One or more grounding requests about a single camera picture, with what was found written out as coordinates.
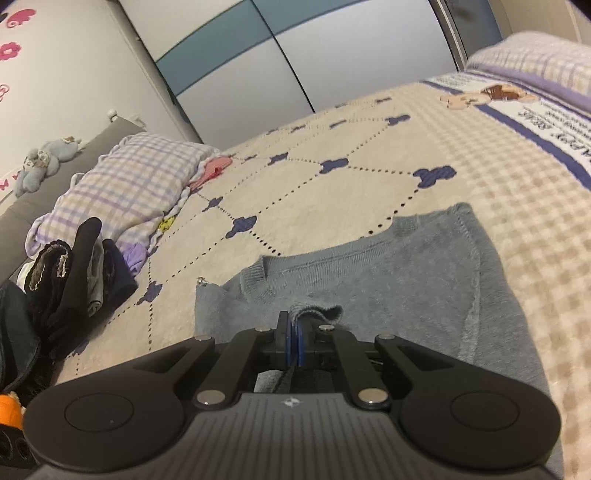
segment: blue stuffed animal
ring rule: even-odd
[[[40,150],[33,148],[22,164],[14,186],[14,195],[20,197],[25,192],[36,192],[45,177],[55,175],[60,163],[70,161],[78,152],[80,139],[60,138],[43,144]]]

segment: wardrobe door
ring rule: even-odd
[[[445,0],[469,57],[502,40],[488,0]]]
[[[253,0],[314,109],[456,71],[428,0]]]
[[[250,0],[122,4],[203,142],[226,149],[312,113]]]

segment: plaid pillow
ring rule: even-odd
[[[35,220],[25,242],[27,255],[57,239],[73,245],[78,226],[92,216],[102,221],[103,238],[113,239],[120,250],[137,243],[148,248],[164,215],[181,203],[199,162],[216,152],[146,132],[125,137],[50,213]]]
[[[540,32],[521,32],[468,60],[480,70],[525,82],[591,111],[591,47]]]

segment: pink cloth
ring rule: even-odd
[[[232,159],[230,157],[212,158],[205,165],[205,172],[203,173],[203,177],[201,177],[197,181],[192,181],[189,184],[189,187],[191,188],[191,192],[194,192],[195,190],[197,190],[201,185],[203,185],[208,180],[214,179],[215,177],[221,175],[223,169],[226,167],[229,167],[230,165],[232,165]]]

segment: folded clothes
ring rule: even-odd
[[[108,285],[105,302],[99,313],[111,314],[119,305],[131,297],[133,292],[137,290],[138,284],[115,242],[110,238],[103,240],[103,247],[105,249],[105,258],[108,257],[109,262],[112,264],[112,273],[108,274],[111,281]]]
[[[191,192],[197,190],[208,180],[214,179],[215,177],[221,175],[224,168],[229,167],[230,165],[232,165],[232,159],[230,157],[217,157],[209,160],[209,162],[207,162],[205,165],[205,172],[203,173],[203,176],[197,181],[193,181],[189,184]]]
[[[76,232],[76,240],[72,247],[72,266],[60,304],[43,325],[45,335],[41,338],[47,342],[49,357],[53,360],[65,358],[77,346],[76,339],[87,333],[87,276],[101,226],[98,218],[91,217],[84,221]]]
[[[103,240],[103,249],[105,250],[103,260],[103,306],[88,319],[86,329],[79,331],[78,335],[71,339],[68,346],[70,351],[86,341],[90,332],[104,323],[138,288],[138,284],[115,242],[110,238]]]
[[[86,269],[88,316],[93,316],[103,304],[103,239],[100,235],[92,248],[92,256]]]
[[[9,393],[28,377],[41,351],[27,296],[6,280],[0,286],[0,390]]]
[[[22,291],[25,291],[25,280],[27,279],[27,275],[35,265],[35,260],[39,256],[41,251],[38,251],[35,255],[30,258],[30,261],[26,262],[18,272],[17,275],[17,287],[20,288]]]
[[[23,290],[32,308],[33,325],[40,333],[60,304],[71,266],[70,245],[55,240],[43,247],[32,265],[23,267],[28,269]]]

